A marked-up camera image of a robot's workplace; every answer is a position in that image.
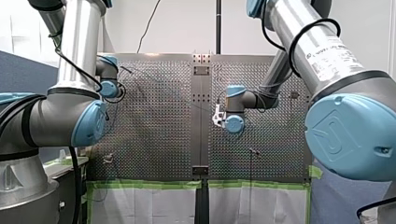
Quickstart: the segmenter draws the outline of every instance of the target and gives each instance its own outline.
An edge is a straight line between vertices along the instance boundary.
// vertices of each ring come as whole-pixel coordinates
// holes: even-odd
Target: pegboard
[[[256,90],[272,60],[265,56],[214,56],[211,64],[212,102],[228,85],[244,85],[249,90]],[[308,91],[296,76],[280,90],[277,108],[265,112],[246,110],[247,125],[242,135],[230,135],[211,125],[210,178],[284,182],[302,182],[308,178],[311,155],[304,142]],[[251,150],[260,155],[252,155]]]
[[[93,148],[89,179],[191,180],[197,164],[208,165],[212,179],[308,178],[307,91],[299,78],[284,85],[278,108],[263,114],[247,110],[247,127],[238,139],[211,121],[216,99],[226,86],[256,88],[273,57],[213,55],[205,64],[208,75],[196,76],[193,55],[113,56],[126,68],[120,69],[119,80],[127,95],[109,106],[106,136]],[[299,97],[291,99],[292,92]],[[251,160],[250,149],[260,151],[261,157]],[[104,163],[110,154],[114,161]]]
[[[127,94],[110,105],[90,178],[191,179],[191,56],[115,56]]]

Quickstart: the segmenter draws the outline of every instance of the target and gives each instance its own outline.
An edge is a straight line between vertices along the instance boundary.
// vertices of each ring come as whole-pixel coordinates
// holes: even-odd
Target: robotic arm
[[[278,34],[285,51],[276,55],[259,91],[227,88],[220,126],[241,133],[245,109],[276,107],[280,84],[293,70],[313,95],[305,119],[313,155],[349,179],[394,180],[396,83],[385,72],[365,69],[325,21],[338,23],[322,19],[329,14],[331,0],[313,2],[247,1],[247,14],[261,17],[263,25]]]
[[[58,184],[48,181],[38,148],[86,147],[102,137],[106,105],[100,94],[122,95],[117,60],[96,56],[99,23],[111,3],[29,3],[48,26],[61,61],[58,81],[47,96],[0,94],[0,217],[5,223],[57,223]]]

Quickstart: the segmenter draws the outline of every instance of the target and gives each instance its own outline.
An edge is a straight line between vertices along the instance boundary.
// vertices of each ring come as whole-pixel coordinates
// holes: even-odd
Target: green tape
[[[158,182],[145,180],[111,180],[87,183],[91,189],[200,189],[201,181]]]
[[[87,185],[87,198],[91,199],[93,197],[93,188]],[[92,200],[87,200],[87,223],[91,224],[92,217]]]
[[[209,180],[209,187],[211,189],[230,189],[230,188],[242,188],[242,187],[253,187],[261,189],[297,189],[304,190],[308,189],[307,184],[285,184],[277,182],[266,182],[266,181],[249,181],[249,180]]]
[[[306,193],[306,213],[305,213],[305,223],[310,224],[311,223],[311,185],[309,184],[309,187],[307,188],[307,193]]]
[[[309,176],[311,176],[312,178],[321,179],[321,177],[323,176],[323,171],[320,170],[320,168],[318,168],[317,166],[310,165]]]

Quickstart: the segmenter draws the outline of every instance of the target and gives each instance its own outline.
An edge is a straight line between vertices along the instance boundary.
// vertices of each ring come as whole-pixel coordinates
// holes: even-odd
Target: blue joint cap
[[[244,120],[237,115],[231,115],[225,120],[225,129],[229,133],[241,133],[242,131],[244,131],[244,128]]]
[[[8,104],[17,101],[23,97],[32,95],[31,92],[1,92],[0,93],[0,105]]]
[[[102,57],[99,57],[99,60],[101,60],[102,62],[109,63],[108,61],[111,61],[111,62],[113,62],[116,66],[117,66],[118,63],[119,63],[119,60],[118,60],[116,57],[113,57],[113,56],[103,56],[103,57],[105,57],[105,59],[102,58]]]
[[[242,85],[231,85],[227,87],[226,93],[227,93],[227,97],[233,97],[236,95],[240,95],[245,93],[245,91],[247,91],[247,89],[245,88],[245,86]]]
[[[119,94],[119,88],[114,81],[106,80],[102,81],[102,90],[100,94],[105,98],[116,98]]]
[[[72,147],[88,147],[96,144],[103,136],[106,123],[106,105],[93,101],[82,112],[72,133]]]
[[[251,18],[260,18],[264,1],[267,0],[247,0],[247,15]]]
[[[316,102],[305,119],[306,142],[330,171],[355,180],[396,179],[396,113],[358,94]]]

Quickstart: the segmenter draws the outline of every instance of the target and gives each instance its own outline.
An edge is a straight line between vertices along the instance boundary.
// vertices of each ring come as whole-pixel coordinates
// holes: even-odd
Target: white wall
[[[56,66],[49,31],[27,0],[0,0],[0,50]]]
[[[106,14],[111,45],[106,51],[136,52],[157,0],[114,1]],[[259,20],[246,14],[245,0],[222,1],[222,53],[275,54],[264,41]],[[208,53],[216,51],[215,0],[162,0],[141,52]]]
[[[396,0],[333,0],[331,17],[343,28],[342,39],[370,69],[396,71]],[[107,52],[136,52],[157,0],[118,0],[107,11],[100,47]],[[48,31],[27,0],[0,0],[0,50],[56,65]],[[262,36],[259,20],[246,15],[246,0],[222,1],[222,53],[275,54]],[[215,51],[215,0],[162,0],[141,52]]]
[[[396,51],[390,49],[393,1],[333,0],[331,17],[340,22],[342,39],[369,69],[389,72],[393,66],[390,59],[391,53]],[[106,14],[108,39],[104,51],[136,52],[156,2],[115,1]],[[222,53],[276,53],[262,36],[260,21],[247,16],[246,0],[222,2]],[[215,51],[215,12],[215,0],[162,0],[141,52]]]

